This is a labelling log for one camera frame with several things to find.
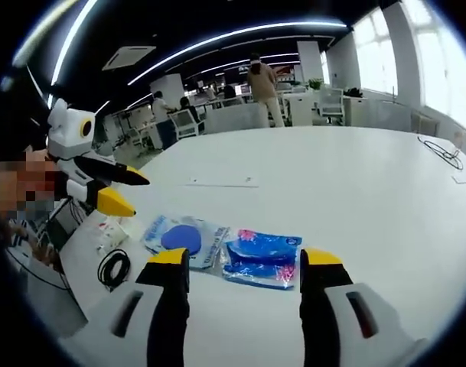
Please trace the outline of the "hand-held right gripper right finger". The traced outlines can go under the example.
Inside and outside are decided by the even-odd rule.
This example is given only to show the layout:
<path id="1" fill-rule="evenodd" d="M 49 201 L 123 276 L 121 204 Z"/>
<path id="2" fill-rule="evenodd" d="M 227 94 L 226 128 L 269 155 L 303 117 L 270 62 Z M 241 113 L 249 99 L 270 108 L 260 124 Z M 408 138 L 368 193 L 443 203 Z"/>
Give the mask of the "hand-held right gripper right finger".
<path id="1" fill-rule="evenodd" d="M 330 252 L 300 253 L 299 315 L 306 366 L 409 366 L 426 348 L 367 284 L 352 282 Z"/>

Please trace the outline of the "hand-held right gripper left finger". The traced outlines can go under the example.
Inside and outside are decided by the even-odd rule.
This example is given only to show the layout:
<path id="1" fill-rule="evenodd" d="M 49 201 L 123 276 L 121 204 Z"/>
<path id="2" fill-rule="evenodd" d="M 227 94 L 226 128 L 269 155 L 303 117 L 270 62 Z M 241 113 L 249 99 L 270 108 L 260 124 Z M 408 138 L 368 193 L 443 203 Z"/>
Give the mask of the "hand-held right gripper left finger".
<path id="1" fill-rule="evenodd" d="M 78 366 L 183 366 L 189 274 L 186 248 L 150 257 L 61 347 Z"/>

